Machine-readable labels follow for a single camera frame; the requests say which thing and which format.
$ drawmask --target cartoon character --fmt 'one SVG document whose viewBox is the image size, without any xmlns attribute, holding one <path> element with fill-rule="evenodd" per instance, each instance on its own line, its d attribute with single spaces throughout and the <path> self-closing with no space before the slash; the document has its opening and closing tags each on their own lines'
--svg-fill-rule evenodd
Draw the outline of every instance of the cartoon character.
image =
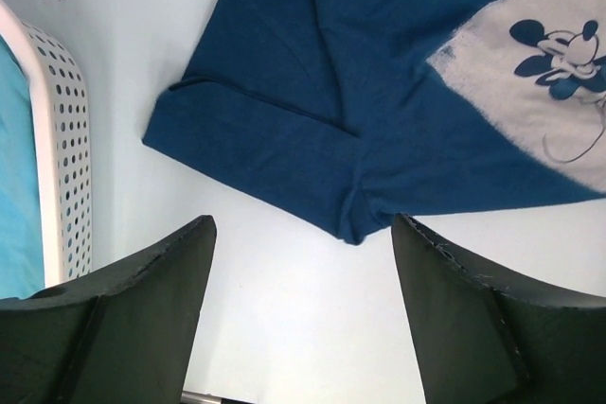
<svg viewBox="0 0 606 404">
<path fill-rule="evenodd" d="M 518 43 L 532 46 L 541 54 L 522 61 L 514 74 L 522 78 L 538 76 L 535 84 L 549 87 L 556 101 L 577 100 L 581 105 L 593 105 L 601 122 L 601 132 L 583 153 L 570 159 L 553 157 L 543 138 L 545 155 L 561 164 L 577 161 L 587 154 L 606 132 L 606 55 L 598 57 L 597 21 L 587 21 L 581 33 L 554 30 L 545 33 L 543 24 L 524 19 L 509 30 Z"/>
</svg>

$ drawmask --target clothing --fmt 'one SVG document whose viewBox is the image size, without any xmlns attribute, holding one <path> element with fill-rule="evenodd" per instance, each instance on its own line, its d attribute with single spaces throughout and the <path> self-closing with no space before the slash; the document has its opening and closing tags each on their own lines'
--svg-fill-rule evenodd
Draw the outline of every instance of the clothing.
<svg viewBox="0 0 606 404">
<path fill-rule="evenodd" d="M 350 243 L 600 198 L 601 37 L 601 0 L 219 0 L 144 143 Z"/>
<path fill-rule="evenodd" d="M 0 299 L 45 287 L 34 127 L 27 80 L 0 38 Z"/>
</svg>

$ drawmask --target light blue cloth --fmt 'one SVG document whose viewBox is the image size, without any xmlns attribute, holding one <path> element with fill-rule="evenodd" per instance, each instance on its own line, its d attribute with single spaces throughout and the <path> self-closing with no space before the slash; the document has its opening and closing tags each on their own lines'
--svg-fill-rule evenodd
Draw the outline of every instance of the light blue cloth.
<svg viewBox="0 0 606 404">
<path fill-rule="evenodd" d="M 27 80 L 0 38 L 0 298 L 45 286 L 36 149 Z"/>
</svg>

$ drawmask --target white table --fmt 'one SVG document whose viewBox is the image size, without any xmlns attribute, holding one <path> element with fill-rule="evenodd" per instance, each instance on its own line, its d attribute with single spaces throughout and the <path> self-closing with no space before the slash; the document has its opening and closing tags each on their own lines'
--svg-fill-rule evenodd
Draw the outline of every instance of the white table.
<svg viewBox="0 0 606 404">
<path fill-rule="evenodd" d="M 5 0 L 80 62 L 89 84 L 95 265 L 199 214 L 219 226 L 186 386 L 256 404 L 420 404 L 389 233 L 348 247 L 146 149 L 216 0 Z M 510 267 L 606 295 L 606 202 L 423 219 Z"/>
</svg>

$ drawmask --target laundry basket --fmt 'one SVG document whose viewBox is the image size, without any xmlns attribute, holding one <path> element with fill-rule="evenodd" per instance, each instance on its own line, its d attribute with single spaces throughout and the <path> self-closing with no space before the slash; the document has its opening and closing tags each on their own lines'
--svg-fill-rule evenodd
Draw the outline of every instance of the laundry basket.
<svg viewBox="0 0 606 404">
<path fill-rule="evenodd" d="M 92 269 L 88 92 L 71 54 L 0 1 L 0 36 L 26 75 L 40 188 L 45 286 Z"/>
</svg>

